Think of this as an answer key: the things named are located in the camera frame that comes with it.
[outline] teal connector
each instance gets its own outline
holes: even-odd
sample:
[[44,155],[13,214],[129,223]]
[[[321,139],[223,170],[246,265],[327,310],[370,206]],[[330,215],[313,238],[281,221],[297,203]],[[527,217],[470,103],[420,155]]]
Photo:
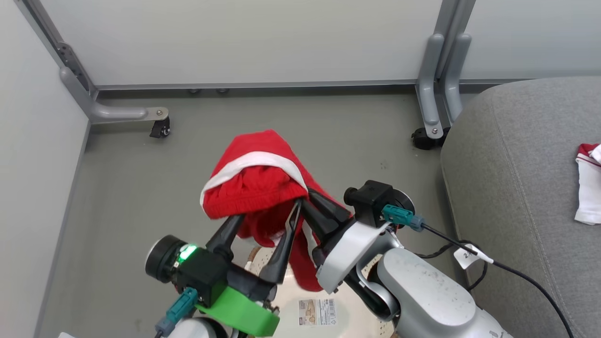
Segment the teal connector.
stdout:
[[424,230],[421,226],[424,223],[424,219],[413,215],[413,212],[402,207],[387,204],[382,209],[382,216],[390,223],[408,226],[417,232]]
[[181,318],[190,313],[197,302],[198,291],[187,287],[177,301],[167,310],[167,319],[173,323],[177,323]]

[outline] white board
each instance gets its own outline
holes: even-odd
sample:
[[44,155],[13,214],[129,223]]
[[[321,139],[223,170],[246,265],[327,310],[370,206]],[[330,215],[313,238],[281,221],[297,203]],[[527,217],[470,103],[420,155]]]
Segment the white board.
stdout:
[[0,328],[33,337],[88,119],[13,0],[0,0]]
[[442,0],[41,0],[94,84],[414,80]]
[[461,78],[601,75],[599,13],[599,0],[477,0]]

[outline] gray fabric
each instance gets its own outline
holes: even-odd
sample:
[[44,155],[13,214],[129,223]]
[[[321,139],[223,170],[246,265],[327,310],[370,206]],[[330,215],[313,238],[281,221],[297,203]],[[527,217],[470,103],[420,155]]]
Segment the gray fabric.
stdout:
[[[474,98],[442,169],[461,239],[551,293],[575,336],[601,337],[601,226],[574,221],[580,143],[601,142],[601,78],[515,82]],[[473,282],[481,265],[468,269]],[[567,337],[544,296],[491,266],[473,292],[514,337]]]

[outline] white tag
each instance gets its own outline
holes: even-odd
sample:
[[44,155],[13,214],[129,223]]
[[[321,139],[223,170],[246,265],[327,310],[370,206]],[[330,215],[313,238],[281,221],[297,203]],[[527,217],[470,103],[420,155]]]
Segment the white tag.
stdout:
[[[465,246],[476,251],[478,254],[481,253],[480,250],[476,249],[471,244],[466,244]],[[459,262],[459,265],[461,265],[461,267],[464,270],[467,269],[468,266],[472,265],[472,263],[474,263],[475,261],[480,259],[478,256],[476,256],[468,251],[465,251],[462,248],[459,248],[457,251],[455,251],[455,253],[453,253],[453,256],[455,256],[455,259]]]
[[299,325],[324,326],[336,323],[336,304],[333,299],[299,301]]

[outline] black cable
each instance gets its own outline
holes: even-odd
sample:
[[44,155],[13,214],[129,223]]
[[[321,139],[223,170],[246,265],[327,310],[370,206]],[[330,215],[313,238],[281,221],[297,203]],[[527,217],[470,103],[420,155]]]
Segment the black cable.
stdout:
[[[473,246],[475,246],[476,248],[478,248],[480,250],[480,247],[478,245],[476,245],[475,243],[473,243],[472,241],[466,241],[466,240],[462,240],[462,241],[458,241],[459,243],[468,243],[471,244]],[[434,257],[438,257],[440,256],[443,252],[447,251],[449,248],[453,247],[453,243],[449,243],[449,244],[445,244],[442,246],[442,248],[440,248],[440,250],[438,250],[435,253],[432,254],[418,254],[416,253],[415,255],[418,256],[419,258],[422,259],[430,259],[430,258],[434,258]],[[484,277],[486,276],[486,272],[488,271],[488,263],[484,262],[484,268],[482,269],[482,274],[480,275],[480,278],[478,278],[474,284],[468,286],[466,288],[467,291],[471,291],[473,290],[476,286],[478,286],[478,284],[480,284],[480,282],[482,280],[484,280]]]
[[[443,234],[443,233],[441,233],[441,232],[438,232],[437,230],[435,230],[435,229],[433,229],[433,228],[429,227],[428,225],[426,225],[426,224],[422,224],[422,227],[423,227],[424,229],[426,229],[426,230],[428,230],[428,231],[430,231],[430,232],[432,232],[432,233],[434,233],[434,234],[436,234],[436,235],[438,235],[438,236],[440,236],[440,237],[442,237],[442,238],[444,238],[444,239],[448,240],[449,242],[451,242],[451,243],[453,243],[454,245],[456,245],[456,246],[458,246],[458,247],[460,247],[460,248],[464,249],[465,251],[467,251],[467,252],[470,252],[470,253],[472,253],[472,254],[474,254],[474,255],[476,255],[476,256],[478,255],[478,253],[477,253],[476,251],[474,251],[474,250],[472,250],[472,249],[470,249],[470,248],[466,247],[465,245],[463,245],[463,244],[461,244],[461,243],[459,243],[459,242],[455,241],[454,239],[451,239],[451,238],[449,238],[447,235],[445,235],[445,234]],[[524,273],[522,273],[522,272],[519,272],[518,270],[512,269],[512,268],[510,268],[509,266],[507,266],[507,265],[505,265],[505,264],[502,264],[502,263],[499,263],[499,262],[497,262],[497,261],[495,261],[495,260],[493,261],[493,263],[492,263],[492,264],[493,264],[493,265],[495,265],[495,266],[498,266],[499,268],[501,268],[501,269],[503,269],[503,270],[509,271],[509,272],[511,272],[512,274],[515,274],[515,275],[518,275],[518,276],[522,277],[523,279],[525,279],[525,280],[527,280],[528,282],[530,282],[530,284],[534,285],[534,286],[535,286],[535,287],[536,287],[536,288],[537,288],[537,289],[538,289],[540,292],[542,292],[542,293],[543,293],[543,295],[545,295],[545,297],[547,298],[547,300],[548,300],[548,301],[551,303],[551,305],[553,306],[553,309],[555,309],[555,312],[557,312],[557,315],[559,315],[559,317],[560,317],[560,319],[561,319],[561,322],[562,322],[562,323],[563,323],[563,325],[566,327],[566,331],[567,331],[567,334],[568,334],[568,336],[569,336],[570,338],[574,338],[574,334],[572,333],[572,329],[570,328],[570,324],[568,324],[568,322],[567,322],[567,320],[566,320],[566,317],[564,316],[563,312],[562,312],[562,311],[561,311],[561,309],[560,309],[560,308],[557,306],[557,303],[555,303],[555,301],[553,300],[553,298],[551,297],[551,295],[549,295],[549,292],[547,292],[547,290],[545,290],[545,289],[544,289],[544,288],[543,288],[543,287],[542,287],[540,284],[538,284],[538,283],[537,283],[535,280],[533,280],[532,278],[530,278],[530,277],[529,277],[529,276],[527,276],[526,274],[524,274]]]

